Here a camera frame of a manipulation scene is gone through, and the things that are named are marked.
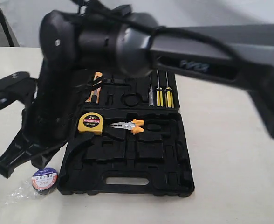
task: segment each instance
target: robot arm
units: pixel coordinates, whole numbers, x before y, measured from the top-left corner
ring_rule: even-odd
[[[130,6],[109,10],[97,0],[88,3],[83,15],[53,11],[44,17],[38,91],[35,98],[33,91],[30,100],[24,101],[22,128],[0,157],[0,174],[8,178],[14,168],[29,160],[37,168],[46,166],[68,142],[84,99],[98,88],[99,84],[89,84],[96,71],[138,78],[162,69],[244,89],[274,138],[274,39],[269,42],[265,37],[274,35],[274,26],[235,27],[237,35],[231,35],[232,28],[221,28],[216,32],[220,38],[216,37],[229,51],[219,48],[217,41],[211,45],[175,32],[148,32],[158,23],[149,14],[132,13]],[[194,31],[204,39],[204,35],[213,36],[213,29],[208,29]],[[241,65],[227,52],[242,58]]]

